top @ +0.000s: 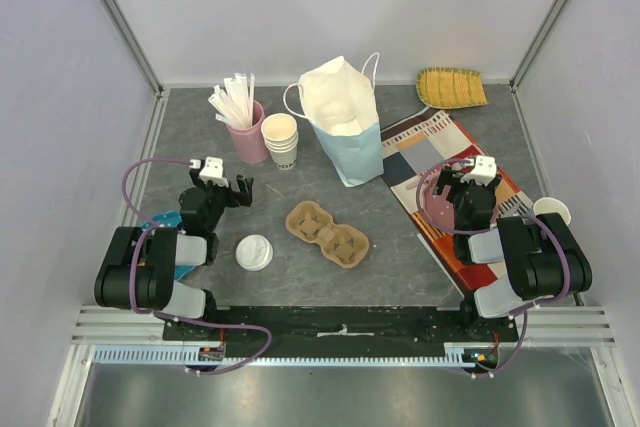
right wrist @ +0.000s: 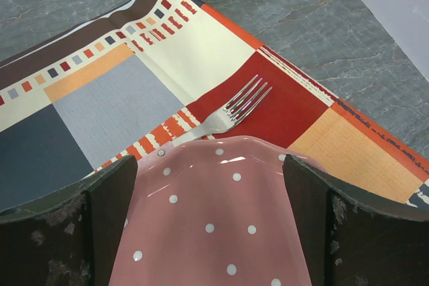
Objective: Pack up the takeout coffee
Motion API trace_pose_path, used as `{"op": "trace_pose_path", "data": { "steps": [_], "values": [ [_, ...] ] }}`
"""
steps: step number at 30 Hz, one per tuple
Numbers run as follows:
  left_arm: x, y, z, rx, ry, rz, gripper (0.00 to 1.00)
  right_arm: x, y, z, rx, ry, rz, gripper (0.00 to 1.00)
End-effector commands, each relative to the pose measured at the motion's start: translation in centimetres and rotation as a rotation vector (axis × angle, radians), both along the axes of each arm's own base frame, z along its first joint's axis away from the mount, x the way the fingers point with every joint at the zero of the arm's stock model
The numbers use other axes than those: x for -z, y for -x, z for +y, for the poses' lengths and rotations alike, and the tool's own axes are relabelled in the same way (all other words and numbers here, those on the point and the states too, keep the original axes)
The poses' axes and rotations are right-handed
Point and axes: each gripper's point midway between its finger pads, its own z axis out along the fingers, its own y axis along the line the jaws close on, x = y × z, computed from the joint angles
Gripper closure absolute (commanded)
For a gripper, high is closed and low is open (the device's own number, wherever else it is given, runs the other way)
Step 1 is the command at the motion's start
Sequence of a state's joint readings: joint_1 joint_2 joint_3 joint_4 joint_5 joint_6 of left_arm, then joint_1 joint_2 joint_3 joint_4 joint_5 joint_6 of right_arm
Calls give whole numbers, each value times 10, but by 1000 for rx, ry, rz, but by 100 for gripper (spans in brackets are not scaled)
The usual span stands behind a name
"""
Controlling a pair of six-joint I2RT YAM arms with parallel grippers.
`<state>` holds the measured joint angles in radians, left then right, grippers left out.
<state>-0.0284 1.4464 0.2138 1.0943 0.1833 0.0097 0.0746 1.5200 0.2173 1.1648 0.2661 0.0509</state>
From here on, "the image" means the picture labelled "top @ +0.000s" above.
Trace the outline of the blue white paper bag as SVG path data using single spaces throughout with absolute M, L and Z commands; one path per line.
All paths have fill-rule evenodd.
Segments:
M 372 53 L 359 69 L 342 56 L 302 74 L 296 83 L 302 111 L 347 187 L 357 187 L 384 172 L 381 128 L 376 105 L 380 54 Z

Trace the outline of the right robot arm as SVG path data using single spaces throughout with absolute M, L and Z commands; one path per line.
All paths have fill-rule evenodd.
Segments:
M 465 265 L 502 262 L 506 275 L 464 297 L 458 328 L 467 339 L 483 339 L 494 319 L 516 316 L 590 289 L 592 269 L 569 225 L 557 212 L 493 217 L 501 176 L 477 176 L 445 165 L 433 194 L 444 195 L 453 210 L 455 258 Z

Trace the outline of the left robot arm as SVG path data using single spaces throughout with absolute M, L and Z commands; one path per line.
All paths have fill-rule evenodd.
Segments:
M 190 170 L 193 186 L 179 196 L 180 222 L 175 227 L 119 227 L 115 230 L 94 283 L 101 307 L 151 313 L 185 321 L 198 340 L 208 340 L 219 329 L 213 294 L 186 286 L 176 279 L 178 266 L 209 266 L 217 255 L 216 227 L 225 210 L 249 207 L 252 177 L 238 175 L 237 187 L 226 178 L 203 179 Z

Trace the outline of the brown cardboard cup carrier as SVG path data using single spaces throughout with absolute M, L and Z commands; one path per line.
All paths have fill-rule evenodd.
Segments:
M 370 248 L 368 237 L 348 224 L 337 224 L 315 201 L 300 202 L 286 217 L 285 227 L 298 239 L 320 247 L 325 258 L 341 268 L 356 267 Z

